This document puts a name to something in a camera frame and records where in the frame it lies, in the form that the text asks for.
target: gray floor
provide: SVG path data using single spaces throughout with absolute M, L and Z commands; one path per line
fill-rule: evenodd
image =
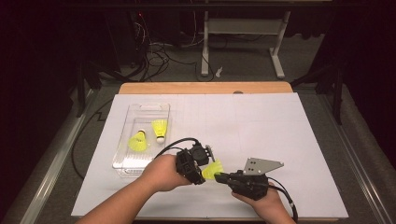
M 238 39 L 229 39 L 227 45 L 222 38 L 211 38 L 210 66 L 215 73 L 222 67 L 220 77 L 214 77 L 213 81 L 277 80 L 268 54 L 268 48 L 274 45 L 275 39 L 272 36 L 265 36 L 256 41 L 240 39 L 254 37 L 256 36 L 238 36 Z M 284 39 L 279 58 L 286 75 L 286 81 L 293 81 L 306 74 L 321 40 L 322 37 L 303 40 L 298 35 Z M 153 77 L 152 81 L 198 81 L 198 79 L 211 78 L 211 76 L 207 78 L 199 76 L 201 47 L 165 48 L 173 60 L 196 63 L 196 68 L 192 64 L 170 61 L 168 68 L 162 74 Z M 152 62 L 161 63 L 159 59 L 153 59 Z M 155 70 L 156 68 L 151 67 L 151 74 Z M 92 104 L 86 111 L 85 122 L 87 125 L 74 147 L 76 166 L 83 175 L 88 169 L 92 153 L 104 127 L 105 122 L 102 119 L 106 118 L 111 103 L 100 110 L 101 116 L 93 115 L 93 119 L 87 122 L 88 118 L 99 107 L 111 100 L 119 87 L 120 83 L 106 80 L 104 87 L 92 95 Z M 349 218 L 339 220 L 337 223 L 392 223 L 392 220 L 396 220 L 395 214 L 392 213 L 396 209 L 394 203 L 396 198 L 394 193 L 396 192 L 395 170 L 369 132 L 359 111 L 354 106 L 347 88 L 343 89 L 343 125 L 339 126 L 334 123 L 329 113 L 331 94 L 316 95 L 313 87 L 312 84 L 301 85 L 294 91 L 299 93 L 306 115 L 349 213 Z M 3 223 L 21 223 L 43 177 L 56 158 L 59 148 L 64 145 L 64 139 L 73 132 L 73 123 L 77 121 L 76 111 L 77 104 L 62 129 L 57 133 L 47 153 L 35 168 L 18 199 L 8 211 Z M 56 184 L 35 223 L 74 223 L 76 221 L 74 217 L 70 217 L 70 214 L 82 180 L 73 169 L 70 154 L 67 156 L 63 169 L 57 176 Z

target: person's right arm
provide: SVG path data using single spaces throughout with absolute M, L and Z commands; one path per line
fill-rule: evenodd
M 268 224 L 295 224 L 275 189 L 268 189 L 267 195 L 258 201 L 233 192 L 232 195 L 240 201 L 251 205 L 257 215 Z

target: table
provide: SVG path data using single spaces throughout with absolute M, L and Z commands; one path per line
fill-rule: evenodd
M 230 94 L 240 91 L 244 94 Z M 85 215 L 133 181 L 119 177 L 111 161 L 128 105 L 153 101 L 169 103 L 173 108 L 169 143 L 186 135 L 196 137 L 204 145 L 212 146 L 226 173 L 243 169 L 248 157 L 283 161 L 285 166 L 268 176 L 287 188 L 297 204 L 300 220 L 347 217 L 298 95 L 286 82 L 123 84 L 107 117 L 72 216 Z M 227 186 L 208 180 L 200 186 L 158 193 L 137 218 L 257 220 L 254 211 L 234 199 L 230 191 Z

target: dark background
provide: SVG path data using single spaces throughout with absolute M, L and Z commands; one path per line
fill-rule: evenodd
M 312 70 L 345 56 L 344 81 L 378 144 L 396 166 L 396 18 L 392 11 L 396 6 L 391 0 L 370 4 L 368 10 L 342 10 L 335 15 L 312 9 L 292 12 L 286 36 L 326 34 Z M 143 13 L 149 29 L 174 45 L 180 30 L 193 34 L 187 22 L 190 13 Z M 279 13 L 211 12 L 242 18 Z M 203 12 L 197 12 L 201 29 L 202 17 Z M 122 63 L 138 62 L 138 46 L 129 38 L 134 33 L 127 13 L 77 13 L 60 10 L 55 1 L 13 1 L 0 2 L 0 21 L 3 218 L 71 109 L 69 94 L 76 87 L 79 65 L 91 60 L 117 71 Z

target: hand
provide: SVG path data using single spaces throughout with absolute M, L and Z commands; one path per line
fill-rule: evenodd
M 148 164 L 138 179 L 143 180 L 155 192 L 169 191 L 191 184 L 186 177 L 176 171 L 176 156 L 174 155 L 161 155 Z
M 295 223 L 290 217 L 288 211 L 283 206 L 279 194 L 275 189 L 268 189 L 267 195 L 258 201 L 249 199 L 248 197 L 232 192 L 232 195 L 240 201 L 251 205 L 254 211 L 264 219 L 265 222 L 270 224 L 289 224 Z

